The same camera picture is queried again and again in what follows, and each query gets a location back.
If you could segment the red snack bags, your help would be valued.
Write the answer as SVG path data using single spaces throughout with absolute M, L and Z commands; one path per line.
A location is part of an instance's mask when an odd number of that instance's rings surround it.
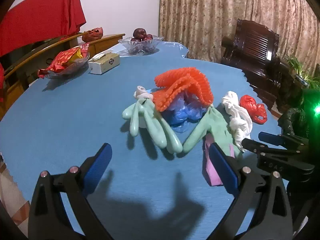
M 47 68 L 38 70 L 38 77 L 44 79 L 44 76 L 48 73 L 48 71 L 52 71 L 55 73 L 63 71 L 77 59 L 86 57 L 86 55 L 89 53 L 88 48 L 89 43 L 85 43 L 74 48 L 59 52 Z

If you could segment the glass fruit bowl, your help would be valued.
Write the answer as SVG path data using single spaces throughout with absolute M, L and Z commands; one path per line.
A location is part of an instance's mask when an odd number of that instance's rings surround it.
M 131 38 L 118 40 L 130 55 L 151 54 L 156 52 L 157 46 L 163 41 L 164 37 L 154 36 L 152 40 L 131 41 Z

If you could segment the green rubber glove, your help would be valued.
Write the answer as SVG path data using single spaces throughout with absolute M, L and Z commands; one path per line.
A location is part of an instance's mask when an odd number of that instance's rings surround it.
M 213 136 L 214 141 L 226 155 L 231 155 L 229 147 L 233 146 L 234 156 L 236 158 L 241 158 L 242 151 L 234 143 L 227 122 L 223 115 L 213 105 L 208 107 L 204 116 L 189 134 L 189 137 L 187 137 L 183 144 L 183 153 L 190 152 L 195 145 L 207 135 L 207 133 Z
M 136 103 L 123 110 L 122 118 L 130 121 L 130 134 L 133 137 L 138 135 L 140 128 L 145 128 L 159 148 L 166 148 L 171 154 L 182 152 L 182 143 L 151 99 L 137 99 Z

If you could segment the white tissue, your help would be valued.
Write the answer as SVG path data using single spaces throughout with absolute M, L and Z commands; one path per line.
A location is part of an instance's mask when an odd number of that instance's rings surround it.
M 249 116 L 248 111 L 240 106 L 236 92 L 228 91 L 222 98 L 221 103 L 225 108 L 226 113 L 229 115 L 229 126 L 235 145 L 241 152 L 244 152 L 245 149 L 242 145 L 242 141 L 251 138 L 250 135 L 253 128 L 251 117 Z

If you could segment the patterned beige curtain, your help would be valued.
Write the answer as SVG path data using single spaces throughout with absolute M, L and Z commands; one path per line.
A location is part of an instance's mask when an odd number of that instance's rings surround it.
M 278 54 L 293 55 L 313 74 L 319 63 L 319 20 L 306 0 L 160 0 L 159 34 L 189 49 L 192 59 L 219 62 L 221 41 L 238 20 L 279 35 Z

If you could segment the blue plastic bag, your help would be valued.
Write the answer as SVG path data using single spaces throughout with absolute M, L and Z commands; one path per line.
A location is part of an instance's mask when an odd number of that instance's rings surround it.
M 191 123 L 197 123 L 206 113 L 207 107 L 194 94 L 181 92 L 161 115 L 173 131 L 183 133 Z

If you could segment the pink face mask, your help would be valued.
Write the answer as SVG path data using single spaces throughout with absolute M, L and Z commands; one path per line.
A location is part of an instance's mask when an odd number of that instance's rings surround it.
M 204 137 L 204 144 L 203 144 L 204 160 L 203 160 L 202 172 L 209 186 L 221 186 L 223 185 L 223 183 L 209 157 L 209 148 L 210 148 L 210 145 L 214 142 L 215 142 L 214 137 L 210 133 L 208 133 Z

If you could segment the black lined trash bin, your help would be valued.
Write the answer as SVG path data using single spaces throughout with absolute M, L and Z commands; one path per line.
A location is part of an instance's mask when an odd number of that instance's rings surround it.
M 295 135 L 302 138 L 309 138 L 309 125 L 306 113 L 300 108 L 290 108 L 278 119 L 278 126 L 281 127 L 284 135 Z

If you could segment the red cloth cover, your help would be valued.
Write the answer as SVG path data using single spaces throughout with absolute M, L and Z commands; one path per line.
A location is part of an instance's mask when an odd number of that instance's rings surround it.
M 24 0 L 1 21 L 1 56 L 28 44 L 73 35 L 85 23 L 80 0 Z

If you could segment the blue table cloth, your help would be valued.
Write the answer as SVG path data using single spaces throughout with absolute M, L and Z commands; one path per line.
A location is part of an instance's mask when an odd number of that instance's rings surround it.
M 256 96 L 239 69 L 170 55 L 123 57 L 103 75 L 67 82 L 37 80 L 1 120 L 1 153 L 24 198 L 42 171 L 65 173 L 109 143 L 112 160 L 88 201 L 113 238 L 206 239 L 233 197 L 206 182 L 202 144 L 171 155 L 147 132 L 132 137 L 121 116 L 137 86 L 152 89 L 157 75 L 182 67 L 207 77 L 215 107 L 230 90 Z

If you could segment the orange foam fruit net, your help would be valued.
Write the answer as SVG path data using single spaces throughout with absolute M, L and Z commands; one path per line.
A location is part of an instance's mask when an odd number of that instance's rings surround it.
M 195 67 L 184 67 L 164 72 L 154 79 L 158 90 L 172 85 L 189 85 L 184 92 L 196 95 L 200 103 L 209 106 L 214 97 L 207 77 Z

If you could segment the glass snack dish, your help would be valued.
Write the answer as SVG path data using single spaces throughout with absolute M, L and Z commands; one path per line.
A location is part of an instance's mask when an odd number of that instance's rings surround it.
M 88 53 L 86 57 L 82 59 L 77 59 L 75 62 L 73 62 L 70 66 L 68 66 L 63 71 L 59 73 L 48 71 L 48 73 L 44 77 L 47 79 L 67 79 L 77 74 L 78 72 L 80 72 L 80 70 L 84 69 L 87 66 L 89 57 L 90 57 L 90 53 Z

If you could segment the blue hand cream tube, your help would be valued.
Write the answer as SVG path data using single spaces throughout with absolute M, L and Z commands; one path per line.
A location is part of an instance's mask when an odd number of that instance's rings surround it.
M 135 99 L 150 99 L 153 100 L 153 94 L 146 90 L 143 86 L 137 86 L 133 96 Z

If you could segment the tissue box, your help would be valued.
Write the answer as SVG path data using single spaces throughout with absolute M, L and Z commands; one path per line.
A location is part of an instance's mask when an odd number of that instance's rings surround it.
M 102 75 L 120 64 L 120 56 L 111 50 L 105 50 L 94 55 L 88 61 L 89 72 L 94 75 Z

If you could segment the red apples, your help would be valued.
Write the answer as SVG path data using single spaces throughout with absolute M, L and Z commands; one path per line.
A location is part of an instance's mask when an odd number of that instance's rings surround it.
M 131 41 L 142 42 L 147 40 L 152 40 L 153 36 L 151 34 L 147 34 L 146 30 L 143 28 L 137 28 L 133 32 L 133 37 Z

